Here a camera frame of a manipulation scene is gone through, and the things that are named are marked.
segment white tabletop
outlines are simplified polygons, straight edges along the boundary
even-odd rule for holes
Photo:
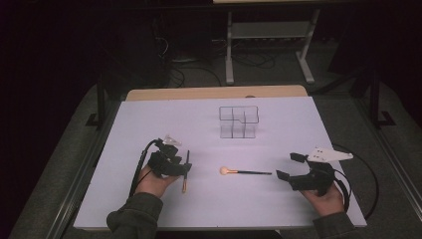
[[[219,108],[233,106],[259,108],[256,138],[220,138]],[[172,100],[121,104],[74,226],[107,229],[107,215],[127,200],[141,152],[167,134],[182,141],[183,160],[190,150],[193,165],[187,192],[180,178],[161,198],[159,229],[275,229],[311,226],[317,218],[303,196],[276,175],[276,169],[309,172],[305,163],[290,160],[291,152],[332,148],[312,98]],[[149,153],[156,150],[152,146]],[[223,176],[223,165],[273,175]],[[331,165],[342,171],[338,162]],[[366,225],[354,196],[348,215],[354,225]]]

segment person's right hand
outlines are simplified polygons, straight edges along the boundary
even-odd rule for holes
[[[137,185],[134,194],[138,192],[147,192],[160,198],[164,194],[167,186],[178,178],[179,176],[157,177],[149,165],[147,165],[140,171],[138,180],[142,180]]]
[[[333,183],[324,196],[317,196],[317,191],[301,191],[319,216],[328,216],[344,211],[343,197]]]

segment black wall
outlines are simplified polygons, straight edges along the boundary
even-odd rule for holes
[[[422,127],[422,3],[374,2],[353,10],[330,69],[347,75],[371,65]]]
[[[93,26],[76,11],[78,4],[1,3],[0,238],[7,238],[75,108],[96,82]]]

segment cable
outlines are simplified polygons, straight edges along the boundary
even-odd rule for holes
[[[368,218],[372,215],[372,213],[373,213],[373,211],[375,210],[375,207],[376,207],[376,205],[377,205],[377,203],[378,203],[378,199],[379,199],[379,183],[378,183],[378,178],[376,177],[375,172],[374,172],[374,171],[373,171],[373,169],[369,166],[369,164],[368,164],[365,160],[363,160],[363,158],[362,158],[362,157],[360,157],[357,153],[353,152],[352,150],[348,149],[348,148],[347,148],[347,147],[345,147],[345,146],[339,145],[339,144],[334,143],[334,142],[332,142],[332,145],[337,146],[337,147],[339,147],[339,148],[342,148],[342,149],[344,149],[344,150],[346,150],[346,151],[348,151],[348,152],[352,153],[353,155],[355,155],[355,156],[356,156],[356,157],[357,157],[360,161],[362,161],[362,162],[366,165],[366,167],[369,169],[370,173],[372,174],[373,180],[374,180],[374,182],[375,182],[375,198],[374,198],[374,200],[373,200],[373,203],[372,203],[371,208],[369,209],[369,211],[368,211],[368,212],[366,213],[366,215],[364,216],[365,220],[367,220],[367,219],[368,219]]]
[[[136,187],[139,185],[139,183],[143,180],[143,178],[145,178],[150,172],[152,172],[152,171],[154,171],[154,169],[155,169],[156,167],[154,167],[154,168],[151,168],[138,182],[137,182],[137,184],[136,184]]]
[[[238,55],[233,55],[232,59],[234,61],[236,61],[237,63],[247,66],[247,67],[256,67],[256,68],[261,68],[261,69],[272,69],[276,66],[276,57],[272,57],[270,56],[269,59],[267,59],[266,57],[262,56],[261,54],[257,54],[257,56],[261,57],[263,60],[262,62],[256,63],[250,59],[243,58],[243,60],[240,60],[241,57],[239,57]],[[263,65],[267,64],[268,62],[271,62],[271,66],[269,67],[263,67]]]
[[[347,212],[348,210],[348,206],[350,205],[350,195],[347,194],[347,188],[345,187],[344,183],[335,178],[334,181],[338,184],[338,186],[340,187],[342,193],[343,193],[343,197],[344,197],[344,211]]]
[[[171,68],[171,70],[173,70],[173,71],[175,71],[175,72],[177,72],[177,73],[179,73],[180,75],[181,75],[181,78],[178,78],[178,77],[176,77],[176,76],[174,76],[172,73],[171,73],[171,71],[170,71],[170,75],[171,75],[171,77],[172,77],[172,79],[173,80],[177,80],[177,81],[180,81],[180,82],[175,82],[175,81],[173,81],[177,86],[176,86],[176,88],[181,88],[181,87],[183,87],[184,86],[184,82],[185,82],[185,75],[183,74],[183,72],[181,72],[180,70],[178,70],[177,68],[174,68],[174,67],[172,67]]]
[[[165,43],[165,49],[164,49],[164,51],[163,51],[161,54],[158,54],[158,56],[159,56],[161,59],[163,59],[163,58],[164,58],[165,53],[167,53],[167,50],[168,50],[168,42],[167,42],[167,40],[165,40],[164,38],[160,38],[160,37],[156,37],[156,38],[155,38],[155,40],[164,41],[164,43]]]
[[[134,190],[136,189],[136,186],[139,184],[139,182],[140,181],[137,181],[137,179],[139,178],[139,174],[140,174],[140,171],[142,170],[142,166],[143,166],[143,163],[145,162],[145,158],[146,158],[146,155],[148,154],[148,149],[152,146],[152,144],[153,143],[156,143],[157,142],[157,140],[155,139],[155,140],[153,140],[153,141],[151,141],[147,146],[146,146],[146,148],[142,151],[142,154],[140,155],[140,159],[139,159],[139,162],[137,163],[137,167],[136,167],[136,171],[134,172],[134,176],[133,176],[133,180],[132,180],[132,184],[131,184],[131,187],[130,187],[130,192],[129,192],[129,197],[131,197],[132,195],[133,195],[133,192],[134,192]]]
[[[212,72],[209,69],[201,68],[201,67],[191,67],[191,68],[189,68],[189,67],[183,67],[183,68],[177,68],[177,69],[193,69],[193,70],[197,69],[197,70],[206,71],[206,72],[210,73],[211,75],[213,75],[217,79],[218,86],[221,87],[220,78],[214,72]]]
[[[213,40],[212,43],[212,47],[217,46],[217,44],[219,44],[220,42],[224,43],[222,47],[219,47],[218,49],[213,50],[214,52],[219,52],[221,50],[225,50],[227,48],[227,41],[225,39],[220,39],[220,40]]]
[[[348,180],[348,178],[345,176],[344,173],[338,171],[337,169],[335,169],[334,171],[336,171],[339,174],[341,174],[345,178],[345,180],[347,181],[347,184],[348,184],[348,196],[350,197],[351,196],[351,184],[350,184],[350,181]]]

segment sleeve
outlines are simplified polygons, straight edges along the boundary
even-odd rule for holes
[[[314,220],[319,238],[362,238],[345,212],[334,213]]]
[[[154,238],[162,205],[158,197],[146,192],[129,197],[121,209],[106,219],[112,238]]]

